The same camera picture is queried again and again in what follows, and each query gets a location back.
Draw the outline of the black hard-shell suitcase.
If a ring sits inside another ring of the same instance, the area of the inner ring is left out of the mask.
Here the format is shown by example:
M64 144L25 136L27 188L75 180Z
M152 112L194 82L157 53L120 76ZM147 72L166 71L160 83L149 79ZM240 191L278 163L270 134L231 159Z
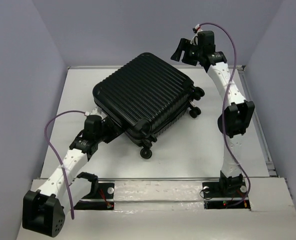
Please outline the black hard-shell suitcase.
M95 104L137 146L152 157L157 137L186 112L201 114L194 100L205 92L186 74L156 55L144 52L93 87Z

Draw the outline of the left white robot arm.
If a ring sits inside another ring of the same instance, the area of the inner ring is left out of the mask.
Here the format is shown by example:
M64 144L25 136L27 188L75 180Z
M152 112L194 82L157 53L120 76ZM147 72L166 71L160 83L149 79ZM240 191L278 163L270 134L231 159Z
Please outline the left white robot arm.
M82 172L101 142L116 137L116 129L108 117L89 115L84 128L75 137L59 166L36 190L23 198L22 227L49 237L56 237L65 223L67 214L74 217L74 207L83 198L99 195L107 209L113 208L99 179L93 173Z

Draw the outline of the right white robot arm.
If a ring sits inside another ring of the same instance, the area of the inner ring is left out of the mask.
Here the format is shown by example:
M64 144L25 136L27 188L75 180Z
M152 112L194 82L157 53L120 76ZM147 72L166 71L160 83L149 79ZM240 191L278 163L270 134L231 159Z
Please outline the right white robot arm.
M220 177L215 182L205 182L201 196L229 198L244 186L246 176L237 155L240 152L242 137L250 125L255 105L240 92L233 80L234 70L229 70L223 52L216 51L214 32L197 28L191 40L182 38L172 55L174 61L195 66L200 64L214 82L222 100L222 113L217 120L224 140L223 165Z

